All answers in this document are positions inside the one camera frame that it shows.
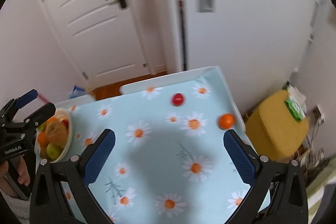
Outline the person left hand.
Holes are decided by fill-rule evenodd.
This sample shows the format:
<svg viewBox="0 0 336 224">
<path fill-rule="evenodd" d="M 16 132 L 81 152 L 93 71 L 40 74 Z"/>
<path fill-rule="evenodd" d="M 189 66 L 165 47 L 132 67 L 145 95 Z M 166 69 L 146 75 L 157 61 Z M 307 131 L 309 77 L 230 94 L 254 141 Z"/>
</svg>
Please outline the person left hand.
<svg viewBox="0 0 336 224">
<path fill-rule="evenodd" d="M 1 162 L 1 191 L 12 198 L 28 201 L 30 175 L 22 156 Z"/>
</svg>

